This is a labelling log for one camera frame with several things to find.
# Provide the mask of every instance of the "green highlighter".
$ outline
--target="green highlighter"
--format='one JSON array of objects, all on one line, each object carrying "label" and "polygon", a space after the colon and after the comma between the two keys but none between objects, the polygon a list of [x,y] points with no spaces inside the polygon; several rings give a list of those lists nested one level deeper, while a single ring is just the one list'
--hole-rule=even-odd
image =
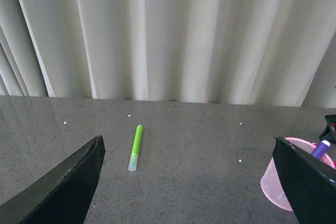
[{"label": "green highlighter", "polygon": [[138,125],[138,127],[136,127],[130,164],[128,166],[128,170],[130,172],[135,172],[135,170],[137,169],[137,162],[138,162],[138,155],[139,155],[139,149],[140,149],[140,144],[141,144],[142,131],[143,131],[143,127],[141,125]]}]

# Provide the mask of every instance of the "curtain fold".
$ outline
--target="curtain fold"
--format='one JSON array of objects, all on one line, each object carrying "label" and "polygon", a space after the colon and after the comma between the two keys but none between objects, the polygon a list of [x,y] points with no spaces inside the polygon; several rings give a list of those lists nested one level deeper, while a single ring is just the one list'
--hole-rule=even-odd
[{"label": "curtain fold", "polygon": [[0,0],[0,94],[336,108],[335,0]]}]

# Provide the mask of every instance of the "speckled countertop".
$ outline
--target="speckled countertop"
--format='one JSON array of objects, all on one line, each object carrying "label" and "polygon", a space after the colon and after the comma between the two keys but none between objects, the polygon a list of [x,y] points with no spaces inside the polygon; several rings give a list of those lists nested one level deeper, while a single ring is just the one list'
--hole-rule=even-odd
[{"label": "speckled countertop", "polygon": [[[86,223],[298,223],[260,188],[273,136],[317,141],[326,126],[323,117],[332,113],[336,110],[0,97],[0,204],[102,135],[107,152]],[[131,173],[138,124],[144,133]]]}]

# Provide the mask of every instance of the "pink mesh pen holder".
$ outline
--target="pink mesh pen holder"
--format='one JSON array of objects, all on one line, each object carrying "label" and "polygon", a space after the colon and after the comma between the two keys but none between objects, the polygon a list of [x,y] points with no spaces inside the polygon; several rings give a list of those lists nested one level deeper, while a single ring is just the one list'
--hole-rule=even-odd
[{"label": "pink mesh pen holder", "polygon": [[[304,150],[305,152],[311,153],[315,149],[315,146],[313,144],[305,140],[294,138],[294,137],[286,137],[286,139],[290,141],[291,143],[293,143],[294,145],[296,145],[297,147]],[[327,154],[324,154],[321,160],[327,165],[335,169],[334,162]],[[261,185],[261,189],[263,190],[265,196],[274,205],[284,210],[287,210],[287,211],[293,211],[292,207],[290,206],[290,203],[287,200],[285,192],[282,189],[273,158],[271,162],[269,162],[266,172],[261,178],[260,185]]]}]

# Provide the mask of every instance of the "black object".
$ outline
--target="black object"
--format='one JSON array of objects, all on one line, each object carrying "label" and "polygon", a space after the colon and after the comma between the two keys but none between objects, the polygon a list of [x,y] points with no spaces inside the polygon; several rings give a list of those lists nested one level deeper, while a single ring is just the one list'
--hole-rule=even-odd
[{"label": "black object", "polygon": [[105,156],[97,136],[0,206],[0,223],[83,223]]},{"label": "black object", "polygon": [[336,170],[282,137],[276,137],[273,158],[298,221],[335,224]]},{"label": "black object", "polygon": [[327,140],[332,144],[336,144],[336,115],[326,115],[325,120],[327,127],[319,136],[320,141]]}]

